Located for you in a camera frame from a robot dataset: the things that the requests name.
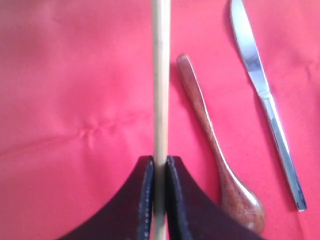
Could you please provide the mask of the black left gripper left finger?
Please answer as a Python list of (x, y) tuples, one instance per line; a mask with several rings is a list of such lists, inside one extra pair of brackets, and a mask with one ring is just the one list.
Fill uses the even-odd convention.
[(95, 215), (62, 240), (148, 240), (154, 200), (154, 162), (141, 156), (128, 179)]

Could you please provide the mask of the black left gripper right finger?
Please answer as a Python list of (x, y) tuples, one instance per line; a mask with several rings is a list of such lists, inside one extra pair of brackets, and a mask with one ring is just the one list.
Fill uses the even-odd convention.
[(259, 240), (201, 190), (179, 156), (165, 166), (165, 208), (171, 240)]

